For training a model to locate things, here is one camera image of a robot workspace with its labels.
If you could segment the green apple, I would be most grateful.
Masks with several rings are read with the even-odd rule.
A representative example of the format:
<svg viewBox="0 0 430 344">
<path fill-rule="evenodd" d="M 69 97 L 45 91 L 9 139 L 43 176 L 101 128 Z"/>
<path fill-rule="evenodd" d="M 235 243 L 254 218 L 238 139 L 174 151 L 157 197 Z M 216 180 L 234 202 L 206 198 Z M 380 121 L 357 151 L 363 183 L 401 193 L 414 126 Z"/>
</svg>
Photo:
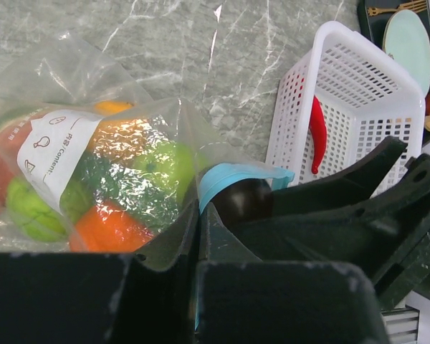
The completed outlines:
<svg viewBox="0 0 430 344">
<path fill-rule="evenodd" d="M 133 160 L 133 167 L 160 190 L 175 196 L 179 208 L 195 176 L 194 153 L 175 141 L 161 141 L 144 150 Z"/>
</svg>

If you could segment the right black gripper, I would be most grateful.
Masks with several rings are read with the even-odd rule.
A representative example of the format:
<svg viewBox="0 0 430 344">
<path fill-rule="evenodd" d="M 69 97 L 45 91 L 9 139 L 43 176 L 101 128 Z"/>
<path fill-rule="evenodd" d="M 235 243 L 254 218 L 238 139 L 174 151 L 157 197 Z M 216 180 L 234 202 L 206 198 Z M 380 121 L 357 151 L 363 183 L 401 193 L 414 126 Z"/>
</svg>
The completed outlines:
<svg viewBox="0 0 430 344">
<path fill-rule="evenodd" d="M 400 182 L 370 199 L 406 148 L 388 136 L 340 172 L 274 191 L 274 217 L 234 235 L 261 259 L 357 265 L 381 308 L 395 308 L 430 274 L 430 156 L 411 159 Z"/>
</svg>

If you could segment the clear zip bag blue zipper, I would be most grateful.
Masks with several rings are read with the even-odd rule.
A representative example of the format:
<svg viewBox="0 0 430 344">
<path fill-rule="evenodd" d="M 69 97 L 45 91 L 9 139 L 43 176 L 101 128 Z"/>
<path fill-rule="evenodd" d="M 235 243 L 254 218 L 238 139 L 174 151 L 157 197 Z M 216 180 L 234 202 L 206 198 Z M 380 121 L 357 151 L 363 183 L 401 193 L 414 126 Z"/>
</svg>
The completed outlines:
<svg viewBox="0 0 430 344">
<path fill-rule="evenodd" d="M 178 97 L 65 32 L 0 72 L 0 252 L 133 252 L 189 204 L 286 188 Z"/>
</svg>

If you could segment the red chili pepper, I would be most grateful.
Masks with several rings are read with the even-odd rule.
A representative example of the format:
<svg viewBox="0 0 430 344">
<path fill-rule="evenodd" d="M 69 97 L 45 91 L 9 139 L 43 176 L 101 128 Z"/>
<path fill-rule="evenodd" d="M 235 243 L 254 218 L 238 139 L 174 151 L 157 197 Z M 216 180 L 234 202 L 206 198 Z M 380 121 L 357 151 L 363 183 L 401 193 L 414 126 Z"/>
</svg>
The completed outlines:
<svg viewBox="0 0 430 344">
<path fill-rule="evenodd" d="M 313 174 L 317 175 L 327 147 L 327 129 L 323 110 L 316 96 L 314 96 L 312 100 L 309 128 L 314 145 L 311 171 Z"/>
</svg>

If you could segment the light green wrinkled fruit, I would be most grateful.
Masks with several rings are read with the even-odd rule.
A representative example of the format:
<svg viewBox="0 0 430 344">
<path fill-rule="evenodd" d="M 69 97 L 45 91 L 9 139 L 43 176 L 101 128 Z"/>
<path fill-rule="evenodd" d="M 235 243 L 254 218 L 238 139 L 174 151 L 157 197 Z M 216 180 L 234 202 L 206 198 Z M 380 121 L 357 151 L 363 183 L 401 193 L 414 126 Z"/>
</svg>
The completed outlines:
<svg viewBox="0 0 430 344">
<path fill-rule="evenodd" d="M 59 214 L 20 177 L 13 178 L 6 191 L 5 207 L 23 234 L 38 242 L 61 242 L 67 232 Z"/>
</svg>

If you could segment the yellow mango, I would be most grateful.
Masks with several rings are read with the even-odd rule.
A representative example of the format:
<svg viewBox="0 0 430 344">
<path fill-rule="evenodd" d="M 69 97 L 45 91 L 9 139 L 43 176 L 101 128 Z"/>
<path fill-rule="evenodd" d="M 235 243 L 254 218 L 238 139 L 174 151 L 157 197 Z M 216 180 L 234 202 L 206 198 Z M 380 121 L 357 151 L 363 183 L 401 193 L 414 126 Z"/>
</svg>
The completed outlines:
<svg viewBox="0 0 430 344">
<path fill-rule="evenodd" d="M 94 109 L 101 115 L 109 117 L 129 110 L 133 103 L 116 100 L 106 100 L 94 105 Z M 93 133 L 87 148 L 90 151 L 100 150 L 103 146 L 112 147 L 116 143 L 124 143 L 130 134 L 131 124 L 122 120 L 101 120 Z"/>
</svg>

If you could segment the green chili pepper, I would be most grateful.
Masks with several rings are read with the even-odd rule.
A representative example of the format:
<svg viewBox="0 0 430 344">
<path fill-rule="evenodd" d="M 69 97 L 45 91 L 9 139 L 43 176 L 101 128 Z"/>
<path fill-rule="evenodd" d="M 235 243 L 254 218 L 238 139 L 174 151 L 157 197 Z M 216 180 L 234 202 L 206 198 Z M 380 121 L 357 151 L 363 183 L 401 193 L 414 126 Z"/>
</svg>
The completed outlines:
<svg viewBox="0 0 430 344">
<path fill-rule="evenodd" d="M 90 206 L 110 201 L 125 211 L 137 209 L 138 174 L 93 153 L 83 153 L 63 191 L 60 207 L 71 219 Z"/>
</svg>

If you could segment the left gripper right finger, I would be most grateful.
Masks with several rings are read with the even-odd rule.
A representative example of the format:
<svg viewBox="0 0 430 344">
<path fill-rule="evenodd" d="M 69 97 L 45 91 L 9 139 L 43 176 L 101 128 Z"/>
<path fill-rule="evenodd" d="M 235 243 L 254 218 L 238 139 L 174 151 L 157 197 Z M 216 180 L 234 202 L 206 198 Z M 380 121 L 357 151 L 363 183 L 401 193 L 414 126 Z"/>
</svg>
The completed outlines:
<svg viewBox="0 0 430 344">
<path fill-rule="evenodd" d="M 371 281 L 342 262 L 263 262 L 201 215 L 197 343 L 387 343 Z"/>
</svg>

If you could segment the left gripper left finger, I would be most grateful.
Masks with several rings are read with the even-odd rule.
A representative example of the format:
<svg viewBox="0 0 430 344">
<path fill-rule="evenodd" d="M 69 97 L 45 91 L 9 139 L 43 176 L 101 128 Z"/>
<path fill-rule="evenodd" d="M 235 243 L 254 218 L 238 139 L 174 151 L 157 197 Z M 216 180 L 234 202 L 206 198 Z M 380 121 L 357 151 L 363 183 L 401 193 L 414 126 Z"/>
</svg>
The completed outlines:
<svg viewBox="0 0 430 344">
<path fill-rule="evenodd" d="M 135 253 L 0 253 L 0 343 L 189 343 L 199 206 Z"/>
</svg>

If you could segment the orange fruit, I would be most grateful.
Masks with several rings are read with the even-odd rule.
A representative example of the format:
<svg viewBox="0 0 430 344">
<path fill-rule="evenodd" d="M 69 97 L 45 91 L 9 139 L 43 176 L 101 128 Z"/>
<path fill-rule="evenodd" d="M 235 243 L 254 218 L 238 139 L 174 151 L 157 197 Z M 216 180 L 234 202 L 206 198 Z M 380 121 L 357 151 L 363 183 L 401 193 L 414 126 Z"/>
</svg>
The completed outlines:
<svg viewBox="0 0 430 344">
<path fill-rule="evenodd" d="M 91 207 L 69 236 L 71 252 L 134 252 L 154 238 L 153 233 L 111 202 Z"/>
</svg>

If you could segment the dark brown fruit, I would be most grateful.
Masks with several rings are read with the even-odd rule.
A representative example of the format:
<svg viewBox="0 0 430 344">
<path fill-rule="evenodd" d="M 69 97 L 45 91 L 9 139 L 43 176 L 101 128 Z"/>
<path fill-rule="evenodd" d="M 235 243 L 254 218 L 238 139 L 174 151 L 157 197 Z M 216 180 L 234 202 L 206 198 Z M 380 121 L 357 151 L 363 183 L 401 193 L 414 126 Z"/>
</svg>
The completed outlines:
<svg viewBox="0 0 430 344">
<path fill-rule="evenodd" d="M 272 215 L 272 189 L 264 179 L 237 181 L 220 191 L 211 203 L 228 229 L 240 224 L 266 219 Z"/>
</svg>

